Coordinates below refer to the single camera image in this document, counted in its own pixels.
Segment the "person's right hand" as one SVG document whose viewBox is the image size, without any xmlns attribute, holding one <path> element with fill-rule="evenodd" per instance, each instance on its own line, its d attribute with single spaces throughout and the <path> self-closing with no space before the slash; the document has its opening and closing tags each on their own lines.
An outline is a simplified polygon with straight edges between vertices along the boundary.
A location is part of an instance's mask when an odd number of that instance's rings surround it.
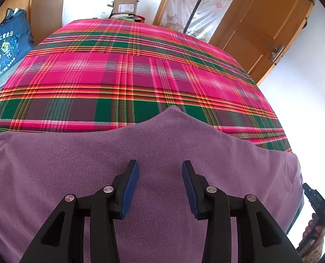
<svg viewBox="0 0 325 263">
<path fill-rule="evenodd" d="M 314 227 L 314 220 L 317 218 L 315 213 L 312 213 L 312 219 L 308 222 L 308 226 L 302 234 L 302 238 L 305 239 L 312 231 Z M 323 252 L 325 228 L 323 226 L 316 226 L 316 236 L 317 239 L 314 241 L 314 244 L 310 247 L 308 252 L 304 254 L 304 258 L 308 259 L 309 257 L 321 257 Z"/>
</svg>

